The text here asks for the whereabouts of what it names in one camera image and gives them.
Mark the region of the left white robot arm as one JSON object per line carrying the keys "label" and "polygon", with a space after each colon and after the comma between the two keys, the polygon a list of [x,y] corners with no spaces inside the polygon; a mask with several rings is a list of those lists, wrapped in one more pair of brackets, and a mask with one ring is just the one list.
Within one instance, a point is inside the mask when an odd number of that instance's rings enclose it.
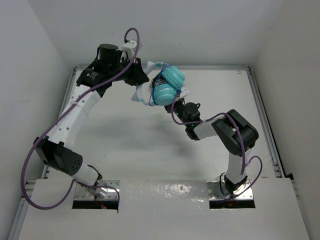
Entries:
{"label": "left white robot arm", "polygon": [[73,151],[75,140],[90,111],[112,86],[111,78],[131,86],[148,82],[141,60],[134,58],[139,48],[134,40],[125,42],[122,49],[113,44],[99,45],[95,59],[78,77],[61,120],[42,139],[36,140],[35,150],[45,165],[84,185],[96,184],[100,176]]}

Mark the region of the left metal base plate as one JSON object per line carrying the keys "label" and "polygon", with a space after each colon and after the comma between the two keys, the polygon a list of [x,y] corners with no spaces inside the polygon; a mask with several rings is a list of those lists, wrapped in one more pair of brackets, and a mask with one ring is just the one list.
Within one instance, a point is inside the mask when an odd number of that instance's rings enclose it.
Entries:
{"label": "left metal base plate", "polygon": [[87,188],[76,184],[73,209],[119,210],[120,180],[101,179],[98,188]]}

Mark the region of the teal cat-ear headphones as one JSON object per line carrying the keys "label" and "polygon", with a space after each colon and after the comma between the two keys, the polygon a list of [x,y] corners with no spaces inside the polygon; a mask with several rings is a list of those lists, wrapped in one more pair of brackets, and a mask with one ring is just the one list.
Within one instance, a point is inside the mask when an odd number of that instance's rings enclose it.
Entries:
{"label": "teal cat-ear headphones", "polygon": [[185,85],[185,75],[175,66],[167,62],[151,62],[149,61],[146,68],[143,70],[146,75],[159,68],[160,71],[156,75],[163,77],[166,80],[165,84],[158,85],[154,88],[149,88],[149,99],[143,97],[143,85],[138,85],[135,88],[135,93],[131,97],[131,101],[140,102],[146,106],[167,106],[179,100],[178,95],[182,87]]}

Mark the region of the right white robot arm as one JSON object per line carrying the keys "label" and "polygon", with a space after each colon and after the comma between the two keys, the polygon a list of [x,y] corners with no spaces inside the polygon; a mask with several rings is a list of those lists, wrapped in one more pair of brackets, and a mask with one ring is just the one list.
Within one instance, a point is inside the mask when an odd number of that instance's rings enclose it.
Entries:
{"label": "right white robot arm", "polygon": [[183,98],[164,108],[176,124],[185,126],[185,132],[191,140],[219,137],[229,153],[224,185],[230,195],[247,181],[247,154],[255,146],[259,133],[239,112],[231,109],[202,120],[200,104],[185,103]]}

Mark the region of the black headphones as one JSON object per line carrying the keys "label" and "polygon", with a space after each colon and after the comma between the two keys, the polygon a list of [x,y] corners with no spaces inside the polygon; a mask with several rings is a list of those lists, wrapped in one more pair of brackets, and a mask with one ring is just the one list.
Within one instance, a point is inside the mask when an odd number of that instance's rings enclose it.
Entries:
{"label": "black headphones", "polygon": [[162,76],[159,76],[159,77],[156,76],[156,77],[151,81],[149,88],[150,88],[150,89],[153,89],[154,87],[157,87],[157,86],[159,86],[159,85],[166,84],[166,83],[167,83],[167,81],[166,81],[166,79],[165,79],[164,77],[162,77]]}

